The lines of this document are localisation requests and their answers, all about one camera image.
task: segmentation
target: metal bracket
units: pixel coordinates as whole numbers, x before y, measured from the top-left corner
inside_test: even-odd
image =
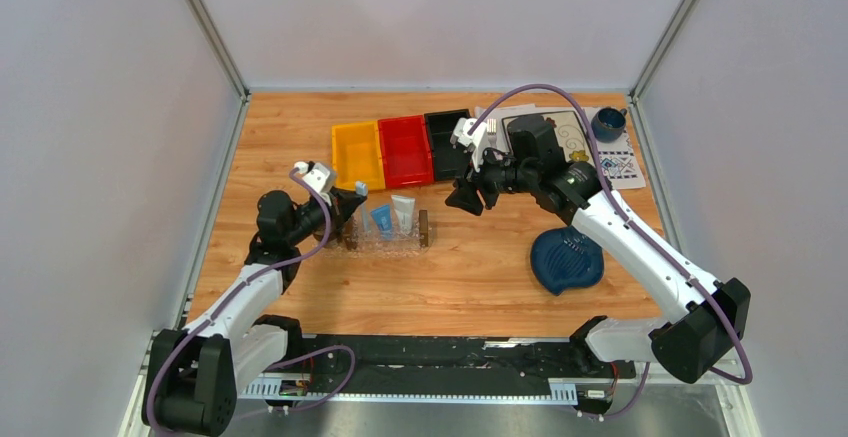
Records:
[[[315,401],[325,392],[306,395],[280,394],[283,383],[300,380],[301,374],[261,374],[248,384],[240,399]],[[521,405],[577,405],[577,386],[561,379],[548,379],[549,395],[436,395],[436,394],[366,394],[341,392],[334,402],[405,402],[425,404],[521,404]]]
[[[760,437],[754,409],[748,399],[748,389],[738,385],[716,385],[721,413],[730,437]]]

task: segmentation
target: yellow bin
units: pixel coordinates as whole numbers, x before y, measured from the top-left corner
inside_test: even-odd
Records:
[[[357,180],[369,191],[386,188],[376,120],[333,126],[333,168],[340,189],[356,190]]]

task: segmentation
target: red bin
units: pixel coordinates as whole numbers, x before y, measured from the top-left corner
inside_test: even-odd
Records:
[[[386,188],[433,183],[433,156],[423,115],[377,121]]]

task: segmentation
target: metal frame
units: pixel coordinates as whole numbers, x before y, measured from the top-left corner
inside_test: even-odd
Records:
[[[224,187],[226,185],[227,176],[229,174],[230,167],[232,165],[233,157],[235,155],[235,150],[238,144],[239,136],[241,135],[242,127],[244,125],[245,117],[247,114],[247,109],[250,104],[250,95],[253,90],[250,89],[242,78],[241,74],[238,71],[238,68],[233,61],[232,56],[227,50],[224,42],[215,27],[214,22],[212,21],[209,12],[203,3],[203,0],[186,0],[189,7],[191,8],[195,18],[198,21],[201,29],[207,37],[207,40],[210,44],[210,47],[214,51],[216,57],[225,73],[227,74],[229,80],[231,81],[233,88],[237,92],[237,94],[242,98],[242,105],[239,110],[238,116],[233,123],[232,132],[229,136],[229,143],[227,145],[227,151],[222,157],[219,166],[218,179],[215,186],[215,191],[212,197],[212,201],[209,205],[209,212],[206,216],[206,221],[203,226],[203,230],[201,234],[198,236],[197,240],[197,250],[195,253],[194,261],[192,262],[191,270],[189,271],[188,281],[186,283],[186,294],[185,299],[182,301],[182,312],[178,317],[177,325],[181,325],[186,318],[189,307],[191,305],[191,301],[193,298],[194,288],[197,284],[197,280],[200,274],[201,266],[203,263],[203,259],[206,255],[206,249],[208,247],[209,238],[211,236],[212,228],[215,222],[215,216],[217,215],[217,210],[220,206],[221,197],[223,194]],[[680,234],[677,232],[677,218],[672,208],[671,204],[668,200],[668,192],[666,187],[666,182],[662,173],[662,168],[657,161],[657,157],[654,154],[654,145],[650,131],[650,125],[646,122],[646,116],[644,114],[640,99],[648,90],[650,86],[651,80],[662,63],[663,58],[665,57],[668,49],[673,44],[675,37],[677,36],[679,30],[684,25],[687,17],[691,13],[694,5],[698,0],[681,0],[678,5],[673,17],[671,18],[668,26],[663,32],[660,40],[657,43],[654,51],[651,54],[651,57],[648,59],[645,67],[637,79],[636,84],[629,91],[628,95],[628,105],[630,107],[634,127],[636,130],[637,137],[641,144],[642,155],[645,161],[646,173],[648,174],[648,180],[650,181],[650,185],[654,194],[654,199],[657,203],[657,207],[660,213],[660,218],[662,220],[663,227],[665,229],[665,237],[675,248],[677,249],[685,249],[685,242],[681,242]],[[285,89],[273,89],[275,91],[285,91]],[[306,89],[292,89],[297,91],[303,91]],[[344,91],[363,91],[363,90],[377,90],[377,89],[337,89]],[[381,89],[381,90],[399,90],[399,89]],[[426,88],[426,89],[403,89],[403,90],[422,90],[422,91],[432,91],[434,89]],[[732,359],[728,361],[724,361],[725,364],[736,364]],[[142,365],[139,376],[136,380],[135,388],[133,390],[132,399],[129,402],[127,413],[124,417],[124,422],[119,429],[119,435],[147,435],[146,430],[149,430],[146,426],[141,424],[140,419],[140,411],[141,411],[141,398],[142,393],[144,391],[144,378],[147,374],[147,358],[145,358],[145,362]],[[663,384],[674,384],[676,383],[675,379],[667,376],[663,369],[655,368],[652,369],[650,375],[650,382],[654,385],[663,385]],[[718,382],[720,379],[713,378],[704,378],[699,384],[705,385],[714,385],[716,388],[716,392],[718,394],[719,401],[722,404],[722,411],[725,418],[725,424],[727,426],[728,432],[731,437],[737,436],[752,436],[759,437],[760,432],[756,423],[756,418],[753,415],[750,401],[748,400],[747,390],[744,387],[727,385],[722,382]]]
[[[185,292],[180,301],[182,309],[177,313],[176,325],[182,325],[188,317],[188,311],[191,307],[191,302],[194,299],[194,289],[197,287],[197,279],[200,277],[200,270],[203,267],[203,260],[206,257],[206,250],[209,247],[209,239],[212,236],[212,228],[215,226],[215,217],[218,215],[218,208],[221,206],[221,198],[224,195],[224,187],[227,185],[227,177],[230,175],[230,167],[233,165],[233,158],[238,147],[241,130],[244,127],[244,120],[247,117],[247,109],[250,107],[251,97],[248,95],[242,100],[239,107],[238,115],[233,122],[233,127],[230,129],[227,138],[227,150],[221,158],[217,169],[217,180],[215,182],[215,191],[212,194],[212,201],[209,203],[206,219],[203,223],[203,229],[198,235],[197,243],[195,244],[194,260],[191,263],[191,268],[186,282]]]
[[[504,93],[514,89],[516,86],[510,85],[506,87],[443,87],[443,86],[408,86],[400,85],[397,87],[377,86],[377,87],[350,87],[350,86],[330,86],[330,87],[268,87],[268,86],[253,86],[250,87],[252,93],[273,92],[275,94],[300,93],[300,92],[346,92],[346,93],[366,93],[366,92],[491,92]],[[630,92],[629,87],[569,87],[568,91],[573,94],[578,93],[609,93],[609,94],[627,94]],[[544,90],[530,90],[527,94],[547,93]]]
[[[241,73],[238,71],[238,67],[236,67],[236,63],[233,60],[232,55],[230,55],[230,52],[227,50],[227,46],[224,45],[224,40],[221,38],[221,34],[218,32],[217,27],[215,27],[215,23],[212,21],[212,17],[206,9],[206,4],[203,3],[203,0],[186,0],[186,3],[188,3],[194,17],[197,19],[197,23],[206,35],[206,40],[209,42],[209,46],[215,53],[215,57],[218,58],[218,62],[221,63],[221,67],[227,74],[227,78],[230,79],[236,93],[242,98],[242,100],[246,99],[247,96],[250,95],[250,89],[247,88],[247,84],[242,78]]]
[[[636,79],[636,85],[633,86],[633,89],[630,92],[631,97],[633,97],[637,102],[638,99],[645,94],[648,85],[651,83],[651,79],[654,77],[654,73],[659,67],[660,62],[662,62],[663,57],[665,57],[666,51],[671,46],[674,38],[677,36],[677,32],[683,26],[683,23],[686,21],[686,18],[689,16],[689,13],[692,11],[692,8],[694,8],[697,1],[698,0],[681,0],[680,5],[677,6],[677,10],[674,11],[671,21],[665,28],[659,42],[657,42],[657,46],[651,53],[651,57],[648,58],[648,62],[642,69],[642,73],[639,74],[639,78]]]

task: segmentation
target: white tube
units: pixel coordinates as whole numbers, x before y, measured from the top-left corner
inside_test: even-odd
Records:
[[[400,231],[406,235],[412,233],[412,213],[415,211],[415,199],[412,197],[404,197],[402,195],[392,196],[392,206],[395,208],[395,215],[398,217],[398,226]]]

